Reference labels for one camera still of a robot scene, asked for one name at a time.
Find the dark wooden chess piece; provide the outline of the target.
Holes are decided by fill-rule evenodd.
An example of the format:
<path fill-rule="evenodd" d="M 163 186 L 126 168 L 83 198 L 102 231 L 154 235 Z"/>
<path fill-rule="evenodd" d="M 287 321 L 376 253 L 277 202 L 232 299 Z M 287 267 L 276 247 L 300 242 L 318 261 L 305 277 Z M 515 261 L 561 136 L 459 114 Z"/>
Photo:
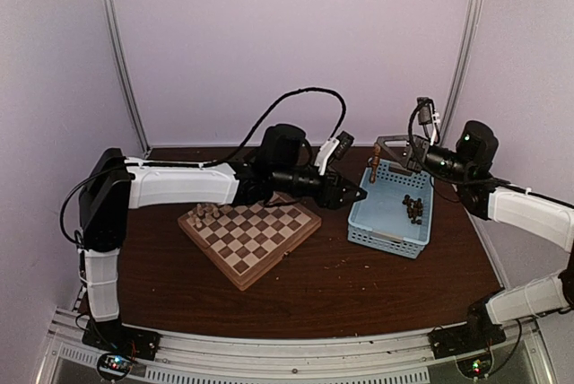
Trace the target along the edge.
<path fill-rule="evenodd" d="M 371 167 L 370 183 L 371 184 L 374 184 L 376 182 L 376 179 L 377 179 L 377 171 L 378 171 L 378 166 L 380 164 L 381 151 L 382 151 L 382 149 L 381 149 L 379 144 L 373 145 L 373 152 L 372 152 L 372 157 L 370 160 L 370 167 Z"/>

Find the light blue plastic basket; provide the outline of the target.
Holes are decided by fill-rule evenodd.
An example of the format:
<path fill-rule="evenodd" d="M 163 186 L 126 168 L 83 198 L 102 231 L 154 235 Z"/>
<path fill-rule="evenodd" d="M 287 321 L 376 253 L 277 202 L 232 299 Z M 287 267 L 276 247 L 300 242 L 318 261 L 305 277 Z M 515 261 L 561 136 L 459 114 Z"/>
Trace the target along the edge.
<path fill-rule="evenodd" d="M 347 240 L 372 249 L 415 259 L 429 244 L 434 192 L 426 172 L 400 173 L 382 159 L 377 179 L 370 183 L 371 167 L 365 169 L 360 187 L 367 197 L 352 205 L 348 216 Z M 402 204 L 405 195 L 420 197 L 424 210 L 422 225 L 410 223 Z"/>

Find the wooden chess board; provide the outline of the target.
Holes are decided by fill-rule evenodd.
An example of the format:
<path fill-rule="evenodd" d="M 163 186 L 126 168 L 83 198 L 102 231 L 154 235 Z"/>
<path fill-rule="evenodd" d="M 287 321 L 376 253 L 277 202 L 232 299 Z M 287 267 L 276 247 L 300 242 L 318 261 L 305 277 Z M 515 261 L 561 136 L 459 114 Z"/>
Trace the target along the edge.
<path fill-rule="evenodd" d="M 322 223 L 318 215 L 284 193 L 274 194 L 268 205 L 234 206 L 217 222 L 199 230 L 188 223 L 189 212 L 178 218 L 179 227 L 241 291 L 293 252 Z"/>

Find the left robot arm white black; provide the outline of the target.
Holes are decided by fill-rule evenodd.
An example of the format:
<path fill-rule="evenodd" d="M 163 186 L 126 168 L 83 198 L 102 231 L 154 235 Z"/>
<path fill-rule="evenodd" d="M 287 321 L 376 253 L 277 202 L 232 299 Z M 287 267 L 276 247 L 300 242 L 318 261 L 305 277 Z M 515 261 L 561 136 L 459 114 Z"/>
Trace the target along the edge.
<path fill-rule="evenodd" d="M 95 338 L 111 352 L 123 350 L 129 334 L 120 320 L 117 258 L 131 209 L 151 205 L 207 203 L 253 205 L 275 193 L 311 198 L 337 210 L 366 198 L 366 191 L 329 165 L 341 159 L 353 138 L 342 132 L 323 144 L 317 158 L 299 163 L 306 140 L 299 127 L 266 129 L 247 161 L 147 161 L 125 157 L 118 148 L 102 154 L 79 195 L 83 269 Z"/>

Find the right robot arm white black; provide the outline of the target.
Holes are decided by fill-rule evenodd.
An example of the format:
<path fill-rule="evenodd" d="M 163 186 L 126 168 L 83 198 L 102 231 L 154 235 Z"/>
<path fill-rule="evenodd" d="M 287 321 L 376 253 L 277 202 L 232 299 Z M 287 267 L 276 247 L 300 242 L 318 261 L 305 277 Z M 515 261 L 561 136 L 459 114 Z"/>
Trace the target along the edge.
<path fill-rule="evenodd" d="M 466 122 L 456 149 L 414 135 L 384 135 L 376 144 L 404 169 L 425 171 L 456 187 L 466 211 L 485 221 L 517 227 L 561 247 L 573 250 L 573 206 L 521 188 L 490 174 L 499 141 L 476 120 Z M 480 348 L 494 334 L 494 326 L 544 313 L 573 309 L 573 259 L 567 267 L 526 285 L 493 294 L 469 310 L 473 319 L 460 329 L 465 348 Z"/>

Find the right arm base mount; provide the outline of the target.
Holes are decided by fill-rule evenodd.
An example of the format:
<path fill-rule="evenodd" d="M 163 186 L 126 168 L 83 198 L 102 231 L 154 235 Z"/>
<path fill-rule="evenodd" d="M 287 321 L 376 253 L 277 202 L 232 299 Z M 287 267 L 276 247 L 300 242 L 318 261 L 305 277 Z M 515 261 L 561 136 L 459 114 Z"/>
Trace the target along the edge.
<path fill-rule="evenodd" d="M 427 337 L 435 359 L 486 350 L 492 345 L 506 341 L 506 335 L 501 327 L 480 333 L 472 330 L 468 324 L 436 327 L 431 330 Z"/>

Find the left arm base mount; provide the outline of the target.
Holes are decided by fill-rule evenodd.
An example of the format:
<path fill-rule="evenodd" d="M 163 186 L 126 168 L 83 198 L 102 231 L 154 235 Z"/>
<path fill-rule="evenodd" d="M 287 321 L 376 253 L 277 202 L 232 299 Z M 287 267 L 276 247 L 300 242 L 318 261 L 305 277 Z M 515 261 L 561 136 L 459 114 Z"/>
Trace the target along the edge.
<path fill-rule="evenodd" d="M 102 322 L 90 320 L 82 337 L 84 345 L 147 361 L 155 359 L 160 341 L 159 333 L 127 327 L 119 319 Z"/>

